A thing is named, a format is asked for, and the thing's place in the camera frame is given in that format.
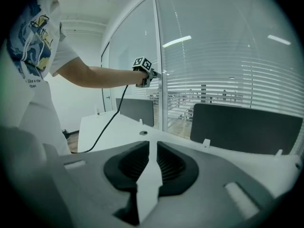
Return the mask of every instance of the person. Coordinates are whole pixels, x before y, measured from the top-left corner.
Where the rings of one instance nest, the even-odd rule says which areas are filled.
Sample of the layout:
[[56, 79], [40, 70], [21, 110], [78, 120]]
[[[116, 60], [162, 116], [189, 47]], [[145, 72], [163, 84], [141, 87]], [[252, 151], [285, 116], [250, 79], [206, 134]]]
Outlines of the person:
[[16, 72], [5, 76], [13, 82], [8, 95], [14, 97], [4, 101], [14, 102], [6, 107], [7, 112], [14, 110], [3, 117], [5, 125], [30, 132], [41, 143], [55, 146], [59, 155], [70, 150], [44, 80], [48, 72], [89, 88], [141, 85], [147, 77], [141, 71], [87, 66], [65, 40], [58, 0], [31, 0], [12, 26], [6, 50], [11, 58], [7, 71], [14, 68]]

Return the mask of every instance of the wooden floor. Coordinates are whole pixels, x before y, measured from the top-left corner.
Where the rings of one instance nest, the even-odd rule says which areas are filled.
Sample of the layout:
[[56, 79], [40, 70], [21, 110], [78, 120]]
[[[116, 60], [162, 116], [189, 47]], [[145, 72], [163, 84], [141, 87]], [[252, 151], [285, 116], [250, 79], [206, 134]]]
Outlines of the wooden floor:
[[70, 151], [77, 152], [78, 151], [78, 133], [75, 133], [73, 135], [70, 135], [67, 139], [68, 147], [70, 148]]

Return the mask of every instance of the hand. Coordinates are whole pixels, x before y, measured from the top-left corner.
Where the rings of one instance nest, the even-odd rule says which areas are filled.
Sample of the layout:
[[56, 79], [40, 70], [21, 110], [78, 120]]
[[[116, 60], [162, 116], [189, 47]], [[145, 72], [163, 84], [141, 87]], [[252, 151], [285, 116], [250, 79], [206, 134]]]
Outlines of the hand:
[[149, 75], [145, 71], [134, 71], [137, 74], [137, 85], [141, 86], [143, 84], [143, 80], [147, 78]]

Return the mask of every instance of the white t-shirt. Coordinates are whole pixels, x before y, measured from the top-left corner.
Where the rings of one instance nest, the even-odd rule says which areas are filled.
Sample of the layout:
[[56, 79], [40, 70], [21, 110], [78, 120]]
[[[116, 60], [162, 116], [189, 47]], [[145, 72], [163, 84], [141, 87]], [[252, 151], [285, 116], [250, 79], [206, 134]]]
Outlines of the white t-shirt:
[[[5, 104], [11, 104], [14, 108], [12, 115], [16, 116], [11, 120], [6, 115], [5, 125], [17, 126], [34, 134], [41, 143], [55, 146], [58, 153], [63, 155], [70, 151], [52, 103], [48, 82], [43, 79], [48, 72], [54, 76], [64, 64], [78, 57], [64, 41], [60, 15], [57, 0], [32, 0], [11, 28], [6, 47], [13, 61], [10, 67], [14, 67], [19, 77], [17, 79], [14, 72], [7, 69], [6, 75], [14, 83], [5, 77], [10, 87], [5, 86], [11, 91]], [[23, 87], [29, 87], [31, 93]], [[27, 93], [19, 93], [15, 88]], [[13, 105], [13, 102], [20, 102], [21, 106]]]

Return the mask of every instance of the graphic print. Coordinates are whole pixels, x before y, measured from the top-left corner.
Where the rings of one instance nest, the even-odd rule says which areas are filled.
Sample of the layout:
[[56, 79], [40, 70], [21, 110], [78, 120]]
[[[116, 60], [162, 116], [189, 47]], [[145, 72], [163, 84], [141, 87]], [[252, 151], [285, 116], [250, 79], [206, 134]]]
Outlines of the graphic print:
[[21, 61], [30, 74], [42, 77], [51, 56], [53, 40], [45, 29], [49, 17], [40, 12], [37, 0], [32, 0], [13, 25], [7, 40], [8, 52], [23, 78]]

